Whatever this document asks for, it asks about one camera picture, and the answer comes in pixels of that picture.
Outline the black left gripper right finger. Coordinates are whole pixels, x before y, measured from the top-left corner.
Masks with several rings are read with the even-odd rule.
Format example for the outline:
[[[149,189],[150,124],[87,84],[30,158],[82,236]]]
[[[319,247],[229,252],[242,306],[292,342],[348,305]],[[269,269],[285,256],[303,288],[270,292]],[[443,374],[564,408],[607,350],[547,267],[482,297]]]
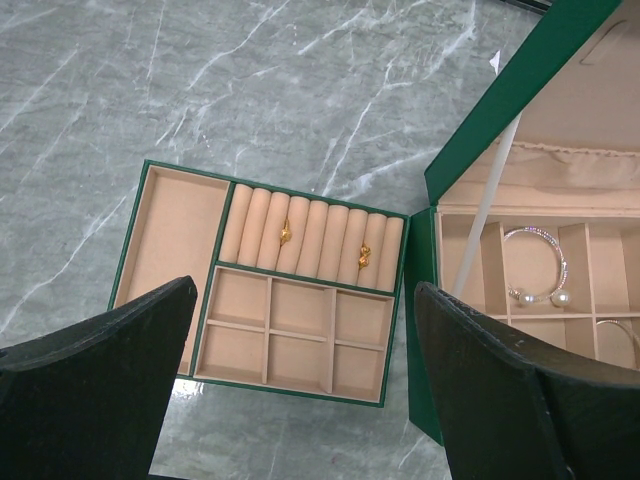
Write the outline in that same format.
[[[414,307],[453,478],[638,478],[638,371],[555,347],[431,283]]]

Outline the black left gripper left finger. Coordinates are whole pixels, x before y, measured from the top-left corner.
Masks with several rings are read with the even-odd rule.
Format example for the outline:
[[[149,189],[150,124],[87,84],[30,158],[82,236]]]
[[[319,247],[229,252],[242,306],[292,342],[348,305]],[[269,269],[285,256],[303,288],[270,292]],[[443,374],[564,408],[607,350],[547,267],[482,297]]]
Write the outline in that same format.
[[[179,277],[2,349],[2,478],[150,478],[197,297]]]

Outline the green jewelry box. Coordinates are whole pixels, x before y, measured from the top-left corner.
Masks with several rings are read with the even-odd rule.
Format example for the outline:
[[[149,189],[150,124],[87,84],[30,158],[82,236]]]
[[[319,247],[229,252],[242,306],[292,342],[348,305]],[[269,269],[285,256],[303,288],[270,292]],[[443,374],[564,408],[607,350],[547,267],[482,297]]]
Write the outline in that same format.
[[[411,218],[404,271],[408,401],[434,440],[414,293],[421,282],[453,290],[501,148],[458,297],[600,360],[597,320],[629,319],[639,334],[637,2],[555,2],[425,171],[428,206]]]

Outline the green jewelry tray insert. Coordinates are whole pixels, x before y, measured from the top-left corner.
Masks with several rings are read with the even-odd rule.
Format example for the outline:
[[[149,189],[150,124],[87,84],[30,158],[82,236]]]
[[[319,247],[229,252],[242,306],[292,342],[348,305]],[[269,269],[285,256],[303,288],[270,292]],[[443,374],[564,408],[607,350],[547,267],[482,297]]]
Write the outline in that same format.
[[[109,304],[190,276],[179,377],[380,407],[408,227],[398,213],[147,160]]]

